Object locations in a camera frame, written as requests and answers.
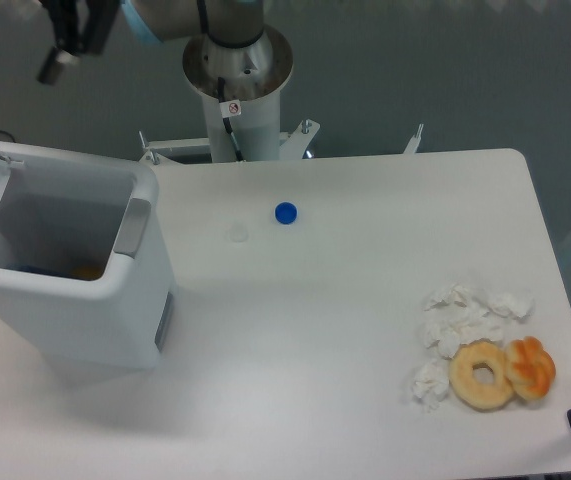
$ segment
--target black cable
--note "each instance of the black cable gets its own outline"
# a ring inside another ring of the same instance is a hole
[[[225,79],[223,77],[218,77],[218,103],[225,102]],[[234,148],[234,154],[236,155],[236,161],[243,162],[245,159],[243,158],[243,154],[241,153],[241,147],[238,144],[238,140],[236,139],[236,135],[234,135],[234,130],[232,130],[232,122],[229,121],[229,118],[223,117],[223,125],[225,126],[225,131],[229,135],[230,140],[232,141],[232,147]]]
[[[196,0],[198,7],[198,19],[201,22],[201,33],[209,32],[209,20],[207,19],[207,6],[205,0]]]
[[[0,130],[0,135],[5,135],[6,137],[9,137],[13,143],[16,143],[16,137],[7,130]]]

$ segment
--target sticker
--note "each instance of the sticker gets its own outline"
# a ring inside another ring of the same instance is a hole
[[[221,114],[223,118],[237,117],[241,114],[240,100],[230,100],[229,102],[221,102]]]

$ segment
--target white table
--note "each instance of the white table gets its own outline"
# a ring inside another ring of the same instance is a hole
[[[0,322],[0,479],[571,471],[571,311],[520,154],[155,169],[180,288],[162,363],[43,358]],[[299,209],[290,226],[281,201]],[[455,280],[533,291],[508,337],[534,334],[556,361],[541,404],[411,400],[422,301]]]

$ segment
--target glazed donut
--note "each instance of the glazed donut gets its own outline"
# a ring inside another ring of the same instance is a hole
[[[492,370],[494,383],[476,380],[475,367]],[[456,395],[478,410],[502,407],[514,394],[505,376],[505,354],[490,342],[476,342],[461,347],[449,365],[449,381]]]
[[[556,378],[556,366],[538,339],[525,337],[510,342],[505,348],[505,356],[505,375],[518,396],[538,400],[547,395]]]

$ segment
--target white trash bin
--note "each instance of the white trash bin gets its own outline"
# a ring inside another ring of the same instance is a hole
[[[0,142],[0,318],[40,351],[154,366],[176,281],[152,171]]]

